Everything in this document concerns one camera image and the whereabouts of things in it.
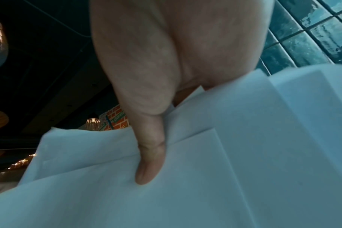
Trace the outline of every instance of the ceiling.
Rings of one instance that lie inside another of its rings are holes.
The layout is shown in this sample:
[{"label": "ceiling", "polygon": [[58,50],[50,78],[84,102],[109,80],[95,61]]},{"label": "ceiling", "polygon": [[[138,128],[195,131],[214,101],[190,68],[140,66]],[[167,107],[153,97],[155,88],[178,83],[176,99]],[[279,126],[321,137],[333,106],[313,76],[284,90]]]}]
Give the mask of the ceiling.
[{"label": "ceiling", "polygon": [[0,22],[9,44],[0,111],[10,119],[0,149],[34,148],[51,126],[77,128],[117,104],[92,45],[88,0],[0,0]]}]

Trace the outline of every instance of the skin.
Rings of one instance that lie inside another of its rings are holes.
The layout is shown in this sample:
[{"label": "skin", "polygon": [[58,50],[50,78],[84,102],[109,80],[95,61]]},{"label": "skin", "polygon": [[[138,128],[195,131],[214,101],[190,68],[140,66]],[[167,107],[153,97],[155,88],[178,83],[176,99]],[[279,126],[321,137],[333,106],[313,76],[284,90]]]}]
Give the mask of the skin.
[{"label": "skin", "polygon": [[98,59],[139,144],[138,184],[165,160],[162,113],[199,85],[253,71],[274,0],[91,0]]}]

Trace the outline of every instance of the finger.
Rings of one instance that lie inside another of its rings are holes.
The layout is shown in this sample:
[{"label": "finger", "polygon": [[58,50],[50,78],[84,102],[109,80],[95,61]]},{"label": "finger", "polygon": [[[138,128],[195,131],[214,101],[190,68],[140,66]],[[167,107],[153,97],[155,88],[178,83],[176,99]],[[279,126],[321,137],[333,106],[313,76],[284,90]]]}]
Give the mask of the finger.
[{"label": "finger", "polygon": [[149,183],[161,170],[165,161],[165,133],[163,120],[159,115],[151,116],[127,112],[135,132],[141,154],[135,181]]}]

